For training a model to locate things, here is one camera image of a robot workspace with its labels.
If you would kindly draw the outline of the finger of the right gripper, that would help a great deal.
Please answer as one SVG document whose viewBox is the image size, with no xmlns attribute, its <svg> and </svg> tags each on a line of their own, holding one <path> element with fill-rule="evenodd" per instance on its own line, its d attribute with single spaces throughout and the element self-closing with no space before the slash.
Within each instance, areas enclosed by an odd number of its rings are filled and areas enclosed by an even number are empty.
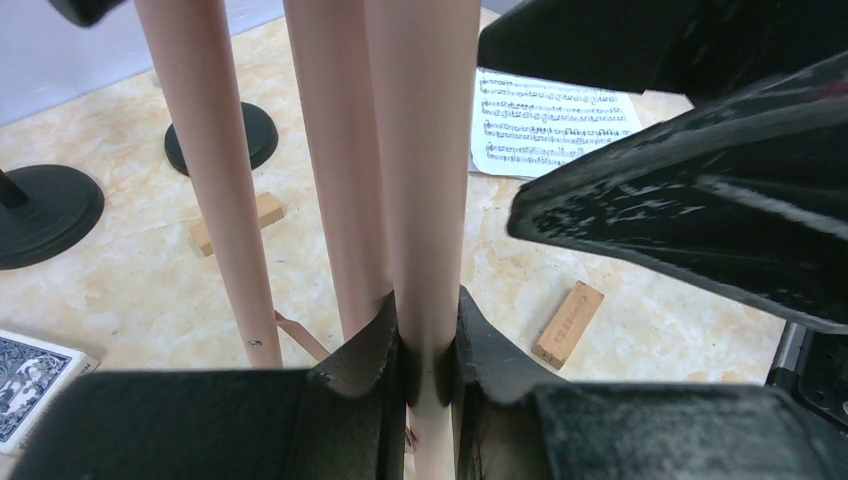
<svg viewBox="0 0 848 480">
<path fill-rule="evenodd" d="M 524 1 L 482 30 L 477 63 L 701 103 L 846 49 L 844 1 Z"/>
<path fill-rule="evenodd" d="M 524 184 L 507 231 L 847 331 L 847 57 L 757 82 Z"/>
</svg>

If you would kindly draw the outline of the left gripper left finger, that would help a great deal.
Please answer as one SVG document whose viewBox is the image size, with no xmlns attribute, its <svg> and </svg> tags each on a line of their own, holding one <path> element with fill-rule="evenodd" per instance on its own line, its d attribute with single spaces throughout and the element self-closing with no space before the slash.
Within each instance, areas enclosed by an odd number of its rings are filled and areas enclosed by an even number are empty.
<svg viewBox="0 0 848 480">
<path fill-rule="evenodd" d="M 309 369 L 107 371 L 74 381 L 15 479 L 399 479 L 395 302 Z"/>
</svg>

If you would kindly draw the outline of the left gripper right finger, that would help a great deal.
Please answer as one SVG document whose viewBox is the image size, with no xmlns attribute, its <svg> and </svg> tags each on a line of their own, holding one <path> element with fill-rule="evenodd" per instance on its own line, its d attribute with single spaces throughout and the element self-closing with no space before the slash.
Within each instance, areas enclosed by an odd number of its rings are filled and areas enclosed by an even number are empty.
<svg viewBox="0 0 848 480">
<path fill-rule="evenodd" d="M 570 383 L 459 297 L 460 479 L 843 479 L 847 443 L 783 391 Z"/>
</svg>

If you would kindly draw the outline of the sheet music page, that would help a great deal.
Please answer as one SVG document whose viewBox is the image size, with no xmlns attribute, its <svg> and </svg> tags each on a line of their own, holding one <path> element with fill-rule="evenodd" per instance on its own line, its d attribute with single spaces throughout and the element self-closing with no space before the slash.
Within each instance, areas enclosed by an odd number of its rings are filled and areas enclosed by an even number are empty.
<svg viewBox="0 0 848 480">
<path fill-rule="evenodd" d="M 534 179 L 641 129 L 625 93 L 479 68 L 469 169 Z"/>
</svg>

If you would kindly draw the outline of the pink music stand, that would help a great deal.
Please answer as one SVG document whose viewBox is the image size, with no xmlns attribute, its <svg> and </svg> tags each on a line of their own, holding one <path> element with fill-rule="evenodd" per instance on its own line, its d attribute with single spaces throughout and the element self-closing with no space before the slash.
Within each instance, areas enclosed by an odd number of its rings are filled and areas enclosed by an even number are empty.
<svg viewBox="0 0 848 480">
<path fill-rule="evenodd" d="M 226 9 L 136 5 L 249 362 L 282 366 Z M 476 1 L 289 1 L 286 22 L 343 332 L 396 301 L 421 479 L 454 475 L 455 337 Z"/>
</svg>

